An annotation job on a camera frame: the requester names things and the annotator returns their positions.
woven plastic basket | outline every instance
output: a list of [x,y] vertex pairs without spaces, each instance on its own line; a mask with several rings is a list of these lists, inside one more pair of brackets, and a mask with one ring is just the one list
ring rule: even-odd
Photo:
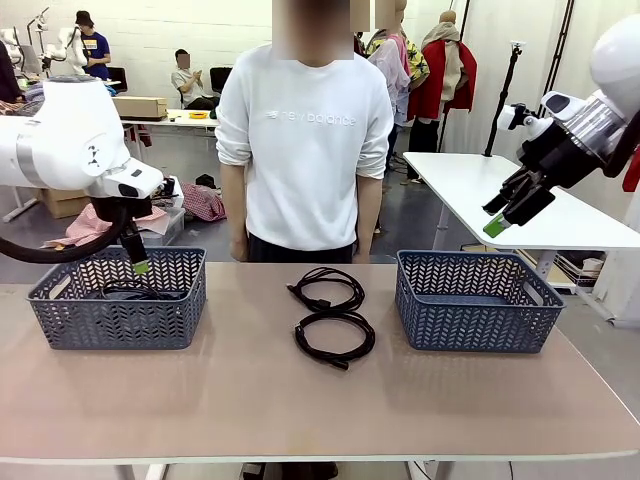
[[396,305],[419,350],[538,353],[564,301],[514,254],[400,251]]
[[[51,348],[177,350],[186,348],[206,300],[205,257],[199,248],[148,248],[150,271],[137,276],[125,250],[109,247],[54,267],[28,300]],[[138,280],[180,300],[97,300],[110,280]]]

man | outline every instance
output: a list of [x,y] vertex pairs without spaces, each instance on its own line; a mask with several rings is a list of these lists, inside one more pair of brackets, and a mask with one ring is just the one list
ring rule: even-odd
[[393,126],[386,81],[353,53],[349,0],[283,1],[286,46],[241,55],[217,110],[231,255],[365,263]]
[[80,27],[82,47],[87,55],[87,66],[84,71],[92,77],[109,79],[107,65],[111,63],[111,50],[107,39],[95,31],[89,12],[80,10],[76,13],[76,25]]
[[8,103],[23,101],[22,91],[13,73],[11,57],[2,42],[0,42],[0,101]]
[[178,68],[171,74],[171,83],[182,94],[186,110],[214,110],[218,99],[206,97],[202,85],[202,70],[191,73],[191,56],[186,50],[176,52]]

black pants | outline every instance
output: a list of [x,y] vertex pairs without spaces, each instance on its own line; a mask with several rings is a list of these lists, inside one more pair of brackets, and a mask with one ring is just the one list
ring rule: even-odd
[[217,97],[200,97],[185,107],[185,110],[215,110],[220,99]]
[[[409,151],[420,153],[435,153],[438,151],[438,128],[440,122],[422,123],[418,119],[413,123],[409,136]],[[420,178],[411,165],[407,165],[407,178]]]
[[387,170],[391,166],[391,159],[396,151],[396,142],[398,141],[398,126],[394,125],[389,134],[389,150],[387,151]]
[[303,252],[279,247],[249,235],[249,262],[251,263],[317,263],[341,264],[353,262],[353,245],[335,250]]

desk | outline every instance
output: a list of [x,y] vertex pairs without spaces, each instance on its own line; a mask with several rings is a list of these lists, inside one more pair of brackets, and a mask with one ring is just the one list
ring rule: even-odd
[[[0,287],[0,462],[562,460],[640,448],[636,420],[558,330],[539,355],[412,350],[394,265],[344,267],[367,292],[360,313],[377,343],[348,372],[316,363],[292,338],[309,312],[285,288],[311,268],[208,264],[194,342],[169,352],[50,350],[29,288]],[[340,287],[308,294],[338,300]],[[336,351],[360,340],[340,322],[307,335]]]
[[[220,122],[218,120],[214,120],[212,118],[205,118],[202,120],[194,120],[192,118],[189,118],[189,114],[190,113],[194,113],[194,110],[173,110],[173,109],[169,109],[167,110],[168,116],[167,118],[163,118],[160,121],[150,121],[150,120],[122,120],[122,124],[123,125],[132,125],[132,128],[136,134],[136,144],[138,147],[138,153],[140,155],[139,159],[141,161],[145,161],[145,155],[144,155],[144,147],[142,146],[142,144],[140,143],[140,133],[141,133],[141,126],[145,125],[148,127],[165,127],[164,128],[164,132],[161,134],[162,136],[168,136],[168,137],[180,137],[184,135],[184,131],[181,128],[181,132],[180,133],[172,133],[171,131],[167,131],[166,127],[183,127],[183,128],[188,128],[190,127],[191,129],[204,129],[205,130],[205,134],[204,135],[193,135],[195,137],[206,137],[206,138],[212,138],[211,135],[207,135],[207,131],[208,129],[216,129],[217,127],[220,126]],[[143,134],[146,135],[151,135],[150,131],[142,131]]]
[[407,162],[420,174],[443,207],[433,249],[441,250],[449,212],[484,245],[498,250],[542,250],[538,271],[545,278],[557,250],[640,249],[640,234],[600,210],[554,188],[556,200],[524,227],[513,226],[496,238],[484,233],[491,217],[482,207],[518,170],[506,158],[444,153],[406,153]]

mannequin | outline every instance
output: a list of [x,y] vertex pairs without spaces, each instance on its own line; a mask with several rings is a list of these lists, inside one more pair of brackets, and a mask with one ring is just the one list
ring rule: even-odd
[[[412,152],[436,152],[442,116],[452,108],[471,110],[473,105],[477,63],[455,24],[456,12],[443,12],[422,42],[431,75],[411,93],[408,118],[417,117],[409,139]],[[407,170],[408,181],[420,183],[416,171],[411,166]]]

